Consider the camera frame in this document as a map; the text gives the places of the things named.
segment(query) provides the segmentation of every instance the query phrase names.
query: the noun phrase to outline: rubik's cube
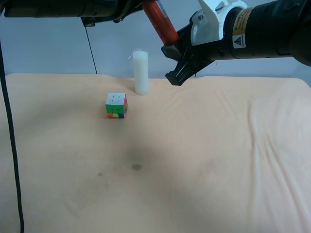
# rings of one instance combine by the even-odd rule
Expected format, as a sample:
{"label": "rubik's cube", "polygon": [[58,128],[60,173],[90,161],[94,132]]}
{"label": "rubik's cube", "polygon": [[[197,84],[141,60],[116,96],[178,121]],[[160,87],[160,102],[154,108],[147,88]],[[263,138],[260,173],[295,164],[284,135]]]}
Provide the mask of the rubik's cube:
{"label": "rubik's cube", "polygon": [[125,93],[109,93],[106,100],[108,117],[124,118],[128,109]]}

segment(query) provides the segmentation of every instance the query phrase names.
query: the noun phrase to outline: white candle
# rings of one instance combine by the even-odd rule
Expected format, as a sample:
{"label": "white candle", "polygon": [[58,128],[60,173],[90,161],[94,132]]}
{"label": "white candle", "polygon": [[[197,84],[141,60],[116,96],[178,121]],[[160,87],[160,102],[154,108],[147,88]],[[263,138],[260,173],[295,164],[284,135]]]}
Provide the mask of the white candle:
{"label": "white candle", "polygon": [[148,80],[148,53],[144,51],[135,51],[134,60],[134,80],[135,92],[139,95],[145,95],[149,91]]}

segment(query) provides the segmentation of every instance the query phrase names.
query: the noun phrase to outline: black cable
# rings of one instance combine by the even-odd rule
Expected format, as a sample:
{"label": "black cable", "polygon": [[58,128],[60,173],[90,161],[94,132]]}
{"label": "black cable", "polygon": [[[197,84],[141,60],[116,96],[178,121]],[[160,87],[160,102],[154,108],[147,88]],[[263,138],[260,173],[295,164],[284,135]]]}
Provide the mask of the black cable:
{"label": "black cable", "polygon": [[92,59],[93,59],[93,64],[94,64],[94,67],[95,67],[95,71],[96,71],[96,74],[97,74],[97,68],[96,68],[96,65],[95,65],[95,60],[94,60],[94,56],[93,56],[93,51],[92,51],[91,43],[90,43],[90,41],[89,41],[87,29],[86,29],[86,36],[87,36],[87,41],[88,41],[89,49],[91,50],[91,54],[92,54]]}
{"label": "black cable", "polygon": [[1,88],[2,88],[4,104],[6,108],[6,115],[8,118],[10,141],[11,141],[11,148],[12,148],[12,155],[13,155],[14,176],[15,176],[15,184],[16,184],[16,192],[17,192],[17,205],[18,205],[18,214],[19,214],[19,221],[20,221],[20,233],[24,233],[24,217],[23,217],[23,209],[21,205],[21,190],[20,190],[20,183],[19,183],[17,150],[16,150],[16,143],[15,143],[15,136],[14,136],[12,111],[10,107],[8,90],[6,87],[1,43],[0,43],[0,59],[1,59],[0,60],[0,80],[1,80]]}

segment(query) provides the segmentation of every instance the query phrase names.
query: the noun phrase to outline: red cylinder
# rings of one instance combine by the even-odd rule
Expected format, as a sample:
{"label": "red cylinder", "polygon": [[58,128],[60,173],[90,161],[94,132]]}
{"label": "red cylinder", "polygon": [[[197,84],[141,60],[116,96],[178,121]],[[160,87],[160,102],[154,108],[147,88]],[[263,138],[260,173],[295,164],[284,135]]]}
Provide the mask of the red cylinder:
{"label": "red cylinder", "polygon": [[142,5],[142,8],[164,44],[177,41],[178,34],[160,0],[147,1]]}

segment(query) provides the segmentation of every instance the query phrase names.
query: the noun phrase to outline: white bracket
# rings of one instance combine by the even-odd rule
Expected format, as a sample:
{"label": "white bracket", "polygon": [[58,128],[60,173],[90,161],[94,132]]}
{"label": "white bracket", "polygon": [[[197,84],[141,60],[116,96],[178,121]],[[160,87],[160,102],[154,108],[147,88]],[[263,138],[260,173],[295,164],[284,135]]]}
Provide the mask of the white bracket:
{"label": "white bracket", "polygon": [[191,43],[201,45],[224,37],[224,23],[233,8],[247,8],[241,0],[199,0],[202,7],[192,17]]}

